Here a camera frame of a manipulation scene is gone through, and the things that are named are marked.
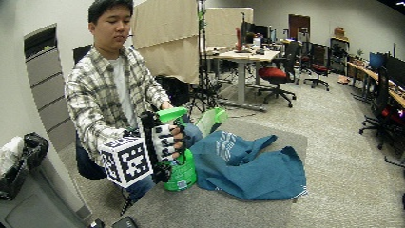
white t-shirt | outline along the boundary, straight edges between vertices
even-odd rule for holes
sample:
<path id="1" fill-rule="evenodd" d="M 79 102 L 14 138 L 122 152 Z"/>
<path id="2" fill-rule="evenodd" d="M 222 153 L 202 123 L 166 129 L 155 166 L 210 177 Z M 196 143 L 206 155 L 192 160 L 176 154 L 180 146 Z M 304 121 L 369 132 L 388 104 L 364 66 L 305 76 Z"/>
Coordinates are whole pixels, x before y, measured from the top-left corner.
<path id="1" fill-rule="evenodd" d="M 138 117 L 135 113 L 135 106 L 131 103 L 130 91 L 127 87 L 127 81 L 124 76 L 124 61 L 122 57 L 116 60 L 110 60 L 114 65 L 114 81 L 116 84 L 116 91 L 119 96 L 119 101 L 122 103 L 124 114 L 128 118 L 130 125 L 132 127 L 139 127 Z"/>

plaid shirt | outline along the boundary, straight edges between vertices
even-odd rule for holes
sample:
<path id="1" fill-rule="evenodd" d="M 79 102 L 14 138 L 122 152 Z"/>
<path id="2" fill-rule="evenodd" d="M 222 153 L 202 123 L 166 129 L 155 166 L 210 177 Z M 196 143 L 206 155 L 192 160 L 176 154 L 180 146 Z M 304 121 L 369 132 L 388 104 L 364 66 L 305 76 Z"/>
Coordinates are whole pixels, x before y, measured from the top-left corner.
<path id="1" fill-rule="evenodd" d="M 124 59 L 124 75 L 136 114 L 152 110 L 151 105 L 160 108 L 170 99 L 140 54 L 126 47 L 120 57 Z M 130 124 L 118 97 L 115 68 L 95 48 L 66 79 L 64 96 L 83 147 L 91 159 L 104 166 L 100 145 L 122 138 Z"/>

gray cabinet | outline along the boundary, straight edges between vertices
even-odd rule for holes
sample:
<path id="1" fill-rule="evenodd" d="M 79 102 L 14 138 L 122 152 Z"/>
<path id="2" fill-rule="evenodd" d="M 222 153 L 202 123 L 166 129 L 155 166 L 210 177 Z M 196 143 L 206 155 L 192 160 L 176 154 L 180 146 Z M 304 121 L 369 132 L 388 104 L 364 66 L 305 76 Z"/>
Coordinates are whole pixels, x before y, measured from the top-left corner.
<path id="1" fill-rule="evenodd" d="M 40 32 L 36 32 L 32 36 L 26 37 L 26 41 L 31 41 L 31 37 L 36 37 L 36 39 L 46 37 L 50 40 L 48 30 L 43 31 L 47 36 L 40 36 Z M 60 52 L 56 43 L 52 46 L 50 41 L 43 43 L 35 43 L 35 41 L 26 42 L 26 44 L 34 44 L 38 51 L 26 49 L 30 84 L 50 140 L 56 151 L 62 151 L 70 144 L 75 143 L 75 126 L 66 106 Z"/>
<path id="2" fill-rule="evenodd" d="M 0 227 L 86 227 L 71 213 L 39 170 L 32 171 L 14 200 L 0 201 Z"/>

computer monitor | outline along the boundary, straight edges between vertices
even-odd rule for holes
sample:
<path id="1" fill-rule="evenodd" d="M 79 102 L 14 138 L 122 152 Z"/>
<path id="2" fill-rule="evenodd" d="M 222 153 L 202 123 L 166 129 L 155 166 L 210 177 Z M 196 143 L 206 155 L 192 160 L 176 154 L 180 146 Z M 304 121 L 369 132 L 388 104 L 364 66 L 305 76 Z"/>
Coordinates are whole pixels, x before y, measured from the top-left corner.
<path id="1" fill-rule="evenodd" d="M 252 41 L 247 40 L 247 34 L 250 32 L 255 33 L 255 24 L 250 23 L 250 22 L 242 22 L 242 25 L 240 25 L 240 38 L 242 38 L 242 41 L 240 41 L 240 43 L 243 45 L 254 43 L 254 37 L 252 37 Z"/>
<path id="2" fill-rule="evenodd" d="M 369 53 L 369 68 L 372 71 L 377 72 L 379 67 L 385 65 L 385 54 L 383 53 Z"/>
<path id="3" fill-rule="evenodd" d="M 276 43 L 276 41 L 277 41 L 276 29 L 269 32 L 269 40 L 271 40 L 271 43 Z"/>
<path id="4" fill-rule="evenodd" d="M 391 80 L 397 86 L 405 88 L 405 62 L 389 56 L 387 60 L 387 70 Z"/>
<path id="5" fill-rule="evenodd" d="M 269 38 L 271 27 L 267 26 L 255 26 L 255 34 L 262 34 L 265 39 Z"/>

red chair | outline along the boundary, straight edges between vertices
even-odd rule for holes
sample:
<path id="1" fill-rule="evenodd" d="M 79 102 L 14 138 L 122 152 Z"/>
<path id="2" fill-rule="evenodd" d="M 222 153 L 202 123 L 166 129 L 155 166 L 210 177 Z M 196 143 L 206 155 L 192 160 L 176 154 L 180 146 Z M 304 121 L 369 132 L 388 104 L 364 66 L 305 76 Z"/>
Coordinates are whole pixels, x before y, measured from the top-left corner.
<path id="1" fill-rule="evenodd" d="M 329 91 L 329 84 L 320 80 L 320 76 L 328 76 L 331 68 L 331 48 L 324 45 L 313 44 L 312 46 L 312 72 L 316 74 L 315 79 L 304 79 L 304 83 L 313 82 L 312 88 L 323 84 Z"/>
<path id="2" fill-rule="evenodd" d="M 360 134 L 368 129 L 377 131 L 380 143 L 377 148 L 383 149 L 387 138 L 395 141 L 393 135 L 405 134 L 405 122 L 401 119 L 397 109 L 391 106 L 391 89 L 389 89 L 389 75 L 387 69 L 379 68 L 379 91 L 377 96 L 372 100 L 371 110 L 375 118 L 365 116 L 363 122 L 364 128 L 360 129 Z"/>
<path id="3" fill-rule="evenodd" d="M 267 80 L 271 84 L 276 85 L 272 88 L 260 88 L 259 95 L 263 94 L 263 91 L 269 91 L 271 93 L 265 96 L 264 104 L 268 105 L 268 99 L 272 95 L 279 98 L 279 95 L 289 101 L 289 107 L 292 107 L 292 100 L 287 94 L 292 95 L 292 99 L 296 99 L 295 93 L 280 88 L 280 84 L 293 83 L 295 82 L 295 70 L 293 65 L 296 62 L 296 56 L 300 51 L 300 44 L 296 41 L 291 41 L 285 58 L 281 59 L 284 70 L 277 67 L 263 67 L 259 70 L 260 77 Z"/>

